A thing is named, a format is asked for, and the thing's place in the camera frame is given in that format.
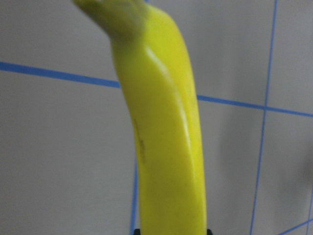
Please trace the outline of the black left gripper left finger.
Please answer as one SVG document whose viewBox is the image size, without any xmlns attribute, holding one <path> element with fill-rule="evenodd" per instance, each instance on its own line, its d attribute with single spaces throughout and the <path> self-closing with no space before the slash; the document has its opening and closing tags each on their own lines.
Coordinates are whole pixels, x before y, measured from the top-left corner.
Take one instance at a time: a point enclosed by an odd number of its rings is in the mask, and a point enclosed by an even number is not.
<svg viewBox="0 0 313 235">
<path fill-rule="evenodd" d="M 134 229 L 134 235 L 141 235 L 140 229 Z"/>
</svg>

